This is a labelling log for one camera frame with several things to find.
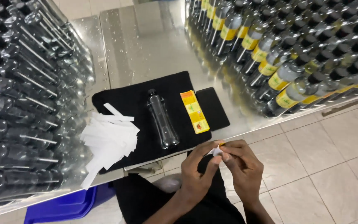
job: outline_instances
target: person's right hand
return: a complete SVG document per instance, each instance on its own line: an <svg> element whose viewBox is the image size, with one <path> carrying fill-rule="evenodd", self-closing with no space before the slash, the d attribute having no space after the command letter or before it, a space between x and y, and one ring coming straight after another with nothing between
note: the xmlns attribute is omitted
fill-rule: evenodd
<svg viewBox="0 0 358 224"><path fill-rule="evenodd" d="M223 162L233 175L234 190L244 208L252 209L260 203L263 164L244 140L229 141L219 148L223 151Z"/></svg>

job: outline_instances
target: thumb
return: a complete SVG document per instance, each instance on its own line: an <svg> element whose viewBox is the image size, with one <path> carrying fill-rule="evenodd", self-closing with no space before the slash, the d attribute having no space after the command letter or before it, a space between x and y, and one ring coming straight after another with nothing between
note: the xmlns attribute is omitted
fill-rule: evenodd
<svg viewBox="0 0 358 224"><path fill-rule="evenodd" d="M231 156L229 153L222 152L222 160L226 164L227 168L230 170L233 176L237 176L241 174L240 167L238 167L233 156Z"/></svg>
<svg viewBox="0 0 358 224"><path fill-rule="evenodd" d="M202 176L202 181L206 181L209 185L212 183L212 178L214 177L216 171L219 168L219 164L222 161L220 155L213 157L206 166L205 173Z"/></svg>

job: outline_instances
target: blue bin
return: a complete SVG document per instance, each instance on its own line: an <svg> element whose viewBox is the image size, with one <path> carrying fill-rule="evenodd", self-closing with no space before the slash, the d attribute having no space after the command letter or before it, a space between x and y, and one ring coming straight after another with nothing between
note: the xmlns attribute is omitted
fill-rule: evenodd
<svg viewBox="0 0 358 224"><path fill-rule="evenodd" d="M61 196L27 208L24 224L58 222L82 218L91 209L115 195L109 184L102 184L69 195Z"/></svg>

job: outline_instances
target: person's left hand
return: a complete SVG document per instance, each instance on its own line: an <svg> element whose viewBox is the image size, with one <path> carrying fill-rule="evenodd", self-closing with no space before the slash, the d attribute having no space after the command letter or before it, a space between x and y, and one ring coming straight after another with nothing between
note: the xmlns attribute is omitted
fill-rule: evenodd
<svg viewBox="0 0 358 224"><path fill-rule="evenodd" d="M220 155L213 157L205 170L205 173L197 172L198 163L202 157L212 149L216 148L223 140L204 142L197 145L190 155L182 162L182 187L177 191L184 205L190 211L198 204L208 192L219 163L222 161Z"/></svg>

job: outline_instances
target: black pants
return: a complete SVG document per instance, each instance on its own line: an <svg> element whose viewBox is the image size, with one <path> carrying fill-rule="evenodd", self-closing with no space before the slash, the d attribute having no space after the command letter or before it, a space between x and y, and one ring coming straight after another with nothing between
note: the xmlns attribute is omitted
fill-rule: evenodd
<svg viewBox="0 0 358 224"><path fill-rule="evenodd" d="M205 173L206 165L211 158L212 155L208 155L200 161L197 169L199 173ZM146 221L175 194L174 192L165 193L164 191L161 191L145 178L137 174L129 174L127 177L113 181L112 184L117 192L117 200L122 215L128 224L142 223ZM218 218L213 218L214 215L217 215L216 212L214 212L216 210L219 211L220 214L218 215L220 216ZM187 222L191 220L193 223L211 223L212 220L212 223L222 223L221 221L224 220L230 223L230 219L228 220L224 217L224 214L226 213L233 215L235 222L238 221L238 219L242 220L241 214L226 197L224 182L220 170L218 169L212 179L211 187L202 203L200 202L192 209L192 211L185 216L182 216L181 221L178 220L177 222Z"/></svg>

